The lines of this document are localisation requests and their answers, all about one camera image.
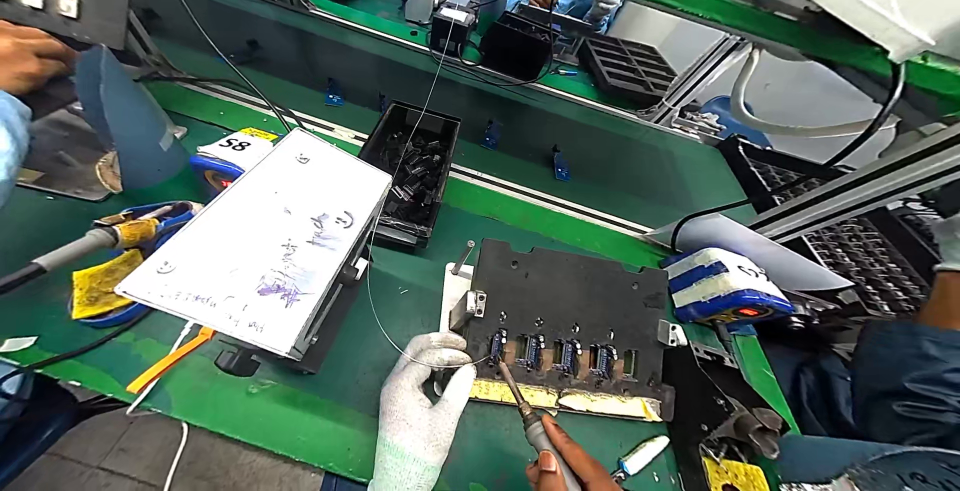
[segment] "solder wire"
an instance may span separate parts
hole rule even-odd
[[[407,148],[410,146],[410,142],[414,139],[414,134],[417,132],[417,128],[420,126],[421,120],[424,119],[426,114],[427,105],[430,104],[430,98],[433,97],[433,91],[437,88],[437,79],[440,77],[440,70],[444,67],[444,57],[447,55],[447,46],[450,44],[450,37],[453,35],[453,26],[454,21],[450,20],[450,32],[446,35],[446,42],[443,43],[443,51],[439,53],[439,65],[437,65],[437,73],[433,76],[433,83],[430,84],[430,91],[426,94],[426,101],[423,102],[423,111],[420,112],[420,116],[416,118],[416,123],[414,124],[413,129],[410,131],[410,136],[407,137],[407,142],[403,145],[403,149],[400,150],[400,159],[403,159],[403,156],[407,153]],[[394,180],[397,178],[397,175],[401,172],[401,167],[403,166],[402,162],[396,164],[396,170],[393,171],[393,176],[390,178],[390,185],[393,185]],[[369,234],[369,258],[370,263],[374,261],[374,238],[377,235],[377,227],[380,224],[380,215],[383,215],[383,208],[386,206],[387,202],[384,201],[380,205],[380,210],[376,214],[376,219],[373,220],[373,230]],[[387,341],[390,342],[390,345],[396,349],[397,352],[401,353],[404,357],[407,358],[410,362],[416,362],[421,365],[426,365],[427,367],[432,367],[434,369],[457,369],[464,367],[465,365],[474,365],[488,359],[490,356],[486,355],[476,361],[469,363],[463,363],[460,365],[434,365],[427,363],[425,361],[420,361],[416,359],[413,354],[408,354],[406,350],[403,350],[400,345],[398,345],[393,338],[390,338],[390,334],[387,333],[387,330],[383,327],[383,323],[380,322],[380,316],[377,313],[377,308],[374,306],[374,292],[370,289],[370,279],[373,276],[373,267],[370,267],[371,271],[366,272],[366,296],[369,297],[369,310],[373,313],[373,318],[376,320],[376,325],[380,329],[380,332],[383,334],[384,338],[387,338]]]

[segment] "gray floor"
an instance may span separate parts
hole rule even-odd
[[[7,491],[162,489],[180,446],[181,423],[114,410],[70,430]],[[190,425],[171,489],[317,491],[324,471]]]

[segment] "white work glove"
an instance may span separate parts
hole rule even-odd
[[[934,225],[933,236],[940,248],[940,263],[934,271],[960,272],[960,213]]]
[[[457,422],[464,411],[477,371],[463,352],[467,341],[455,333],[426,333],[410,340],[406,355],[380,391],[380,429],[376,436],[375,491],[429,491],[450,453]],[[424,394],[431,366],[462,365],[453,374],[437,404]]]
[[[586,22],[594,24],[605,18],[617,8],[623,0],[593,0],[590,10],[586,12]]]

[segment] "yellow handle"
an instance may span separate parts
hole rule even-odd
[[[193,352],[195,349],[197,349],[197,347],[210,341],[210,338],[213,338],[214,334],[216,334],[216,331],[214,331],[212,327],[201,327],[196,337],[190,339],[188,343],[184,344],[180,348],[163,356],[160,361],[151,365],[150,369],[144,371],[137,378],[134,378],[133,382],[126,386],[126,391],[131,394],[138,394],[142,392],[143,388],[146,388],[147,385],[166,373],[167,370],[173,367],[175,363],[179,362],[183,357]]]

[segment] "white tube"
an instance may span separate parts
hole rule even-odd
[[[823,127],[788,126],[768,122],[750,114],[745,104],[744,92],[747,90],[747,83],[750,82],[750,78],[757,69],[757,64],[761,61],[762,52],[762,49],[757,46],[750,49],[750,54],[747,55],[747,60],[743,63],[743,69],[740,69],[740,74],[737,75],[736,80],[733,82],[733,90],[729,94],[729,111],[737,121],[768,135],[786,135],[789,137],[804,137],[810,139],[859,135],[870,125],[872,120],[862,120]],[[881,129],[893,125],[897,119],[896,116],[891,115],[890,118],[887,118],[887,121],[883,123]]]

